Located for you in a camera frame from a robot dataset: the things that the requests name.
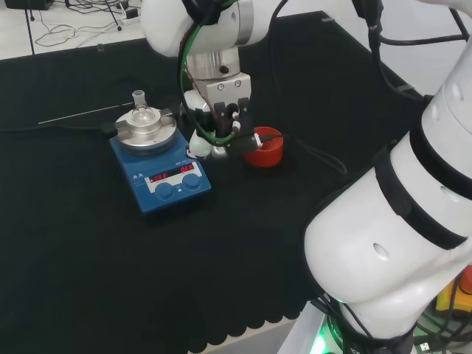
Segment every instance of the blue knob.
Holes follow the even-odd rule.
[[[156,187],[156,191],[154,193],[159,199],[170,199],[174,195],[174,187],[172,184],[161,183]]]
[[[197,190],[200,187],[200,177],[194,173],[189,173],[182,179],[182,184],[188,190]]]

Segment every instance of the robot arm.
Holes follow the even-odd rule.
[[[472,15],[472,0],[424,1]],[[266,35],[276,6],[276,1],[240,0],[221,13],[217,24],[199,32],[187,59],[195,88],[184,97],[190,110],[211,108],[229,116],[236,105],[240,112],[241,100],[250,98],[251,82],[240,72],[236,47]],[[179,0],[143,0],[142,26],[157,52],[177,56],[192,19]],[[413,220],[412,209],[397,209],[373,168],[306,230],[305,256],[313,277],[332,297],[350,305],[373,338],[408,333],[427,304],[472,262],[470,97],[472,41],[425,110],[419,133],[407,134],[386,155],[390,177],[420,219]],[[217,127],[215,134],[224,136],[227,130]],[[206,143],[194,133],[190,150],[197,156],[225,154],[224,148]],[[365,334],[352,314],[341,309],[352,327]]]
[[[261,41],[267,34],[277,1],[239,0],[221,13],[217,24],[201,29],[191,55],[219,52]],[[142,29],[158,53],[176,57],[192,19],[180,0],[143,0]]]

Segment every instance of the digital display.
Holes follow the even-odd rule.
[[[193,164],[186,164],[184,166],[174,168],[173,170],[169,170],[169,171],[160,173],[158,175],[151,176],[149,177],[149,182],[150,183],[159,182],[159,181],[162,181],[163,179],[178,175],[180,173],[185,173],[187,171],[191,171],[194,169],[195,168],[193,167]]]

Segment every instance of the red cup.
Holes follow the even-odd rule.
[[[270,127],[254,128],[254,132],[259,136],[281,135],[277,129]],[[282,160],[283,157],[283,138],[274,138],[264,142],[259,150],[247,153],[246,161],[256,167],[273,167]]]

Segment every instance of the black table surface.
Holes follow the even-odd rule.
[[[0,134],[1,353],[198,352],[298,316],[312,296],[300,240],[316,204],[423,111],[389,92],[368,51],[326,17],[278,19],[278,105],[266,41],[241,49],[241,64],[257,125],[283,131],[290,120],[298,137],[342,159],[348,176],[286,141],[270,170],[204,162],[210,194],[143,219],[99,134]],[[135,89],[165,108],[178,103],[175,76],[175,59],[145,40],[4,60],[0,123],[130,102]],[[68,122],[96,125],[121,113]]]

